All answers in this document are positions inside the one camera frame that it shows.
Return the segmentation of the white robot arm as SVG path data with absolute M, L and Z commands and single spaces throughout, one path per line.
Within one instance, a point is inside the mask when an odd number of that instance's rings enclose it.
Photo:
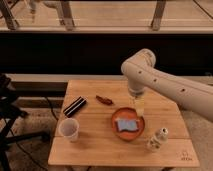
M 149 87 L 213 122 L 213 87 L 159 71 L 154 68 L 155 63 L 155 54 L 146 48 L 122 63 L 130 95 L 140 97 L 144 88 Z

